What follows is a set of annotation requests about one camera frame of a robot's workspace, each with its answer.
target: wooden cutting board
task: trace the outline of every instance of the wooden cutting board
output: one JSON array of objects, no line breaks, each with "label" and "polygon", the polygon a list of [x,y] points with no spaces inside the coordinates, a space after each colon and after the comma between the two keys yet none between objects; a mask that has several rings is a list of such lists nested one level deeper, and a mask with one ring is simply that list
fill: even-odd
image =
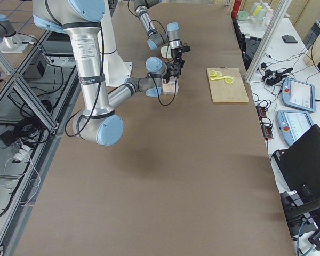
[{"label": "wooden cutting board", "polygon": [[[222,72],[223,76],[232,76],[234,82],[227,84],[224,79],[210,80],[209,71]],[[246,103],[249,102],[241,74],[238,68],[208,68],[207,78],[209,80],[212,101],[215,103]]]}]

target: blue cable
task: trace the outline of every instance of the blue cable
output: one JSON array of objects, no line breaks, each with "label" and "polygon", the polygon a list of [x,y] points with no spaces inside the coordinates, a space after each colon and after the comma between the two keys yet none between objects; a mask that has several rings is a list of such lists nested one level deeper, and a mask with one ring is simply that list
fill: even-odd
[{"label": "blue cable", "polygon": [[[301,230],[302,227],[304,226],[304,224],[311,218],[311,216],[309,216],[307,219],[305,219],[302,223],[301,226],[299,228],[299,232],[298,232],[298,239],[297,239],[297,256],[300,256],[300,252],[299,252],[299,238],[300,238],[300,234],[301,234]],[[306,253],[304,253],[302,256],[306,256],[308,253],[311,252],[313,248],[311,247]]]}]

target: green bowl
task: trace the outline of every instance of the green bowl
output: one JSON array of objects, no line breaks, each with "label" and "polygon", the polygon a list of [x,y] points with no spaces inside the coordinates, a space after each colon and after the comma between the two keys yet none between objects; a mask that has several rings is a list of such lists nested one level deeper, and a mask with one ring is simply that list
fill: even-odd
[{"label": "green bowl", "polygon": [[249,14],[246,11],[239,11],[237,14],[237,20],[244,21],[247,20]]}]

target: wooden board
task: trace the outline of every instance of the wooden board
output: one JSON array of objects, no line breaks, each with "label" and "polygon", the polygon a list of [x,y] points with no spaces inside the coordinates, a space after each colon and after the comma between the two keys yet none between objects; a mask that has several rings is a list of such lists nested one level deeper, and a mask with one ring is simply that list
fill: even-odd
[{"label": "wooden board", "polygon": [[[211,70],[220,71],[223,76],[232,76],[234,82],[232,84],[227,84],[224,79],[211,81],[208,75]],[[208,68],[206,74],[209,80],[212,101],[214,103],[249,102],[238,68]]]}]

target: warning label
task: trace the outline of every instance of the warning label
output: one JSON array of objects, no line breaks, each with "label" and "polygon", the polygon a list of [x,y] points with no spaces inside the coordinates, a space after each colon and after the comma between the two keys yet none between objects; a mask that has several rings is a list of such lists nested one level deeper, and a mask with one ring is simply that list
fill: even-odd
[{"label": "warning label", "polygon": [[75,39],[73,42],[75,60],[92,60],[97,58],[94,39]]}]

